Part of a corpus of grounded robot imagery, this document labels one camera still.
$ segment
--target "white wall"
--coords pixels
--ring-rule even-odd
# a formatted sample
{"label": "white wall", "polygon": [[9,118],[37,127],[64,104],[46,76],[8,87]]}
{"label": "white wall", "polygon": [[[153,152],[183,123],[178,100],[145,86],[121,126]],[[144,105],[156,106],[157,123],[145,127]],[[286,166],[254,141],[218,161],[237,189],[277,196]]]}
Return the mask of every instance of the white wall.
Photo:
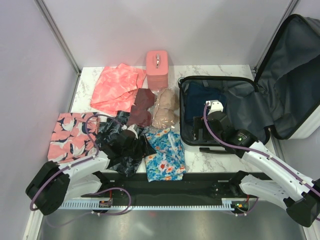
{"label": "white wall", "polygon": [[0,238],[20,240],[26,187],[47,160],[76,75],[34,1],[1,1],[0,33]]}
{"label": "white wall", "polygon": [[[320,1],[300,0],[294,13],[320,19]],[[280,145],[288,164],[314,180],[320,179],[320,128],[306,139],[283,140]],[[320,223],[315,224],[320,236]]]}
{"label": "white wall", "polygon": [[81,67],[255,65],[290,0],[45,0]]}

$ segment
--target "gray floor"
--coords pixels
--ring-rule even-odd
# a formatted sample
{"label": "gray floor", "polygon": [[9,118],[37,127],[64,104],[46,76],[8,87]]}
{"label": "gray floor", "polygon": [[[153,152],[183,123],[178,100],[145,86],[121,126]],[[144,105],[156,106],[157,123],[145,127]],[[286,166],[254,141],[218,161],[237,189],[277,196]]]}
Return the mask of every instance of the gray floor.
{"label": "gray floor", "polygon": [[[58,210],[51,224],[65,223],[83,210]],[[301,226],[281,208],[259,202],[246,217],[217,211],[134,210],[120,216],[87,215],[64,227],[42,223],[39,240],[305,240]]]}

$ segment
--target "robotic arm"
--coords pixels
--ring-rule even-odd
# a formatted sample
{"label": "robotic arm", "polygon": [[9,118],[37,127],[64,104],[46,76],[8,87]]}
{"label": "robotic arm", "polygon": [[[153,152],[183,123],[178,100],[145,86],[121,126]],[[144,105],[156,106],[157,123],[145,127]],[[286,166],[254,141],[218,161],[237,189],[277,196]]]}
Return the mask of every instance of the robotic arm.
{"label": "robotic arm", "polygon": [[266,182],[240,171],[231,179],[233,191],[242,191],[276,204],[300,225],[311,226],[320,213],[319,180],[313,181],[290,167],[247,130],[235,130],[219,101],[206,103],[204,124],[227,152],[258,167],[276,182]]}

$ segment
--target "navy blue folded clothing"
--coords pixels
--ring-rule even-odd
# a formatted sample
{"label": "navy blue folded clothing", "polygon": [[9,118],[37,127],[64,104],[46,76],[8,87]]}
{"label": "navy blue folded clothing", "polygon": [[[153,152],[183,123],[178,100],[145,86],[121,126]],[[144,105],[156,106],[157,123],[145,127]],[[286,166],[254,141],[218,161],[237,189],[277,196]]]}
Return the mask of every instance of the navy blue folded clothing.
{"label": "navy blue folded clothing", "polygon": [[185,101],[184,121],[188,125],[192,125],[194,117],[204,115],[206,101],[210,100],[218,100],[222,103],[223,107],[225,107],[227,103],[226,96],[221,94],[219,89],[205,87],[193,81],[190,82]]}

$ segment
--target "pink box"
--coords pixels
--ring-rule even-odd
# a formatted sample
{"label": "pink box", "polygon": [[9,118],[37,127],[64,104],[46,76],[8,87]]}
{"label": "pink box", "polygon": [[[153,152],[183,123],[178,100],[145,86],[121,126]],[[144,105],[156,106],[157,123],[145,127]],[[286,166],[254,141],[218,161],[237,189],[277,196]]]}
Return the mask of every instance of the pink box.
{"label": "pink box", "polygon": [[145,69],[149,89],[158,91],[168,87],[168,68],[166,51],[149,51],[146,54]]}

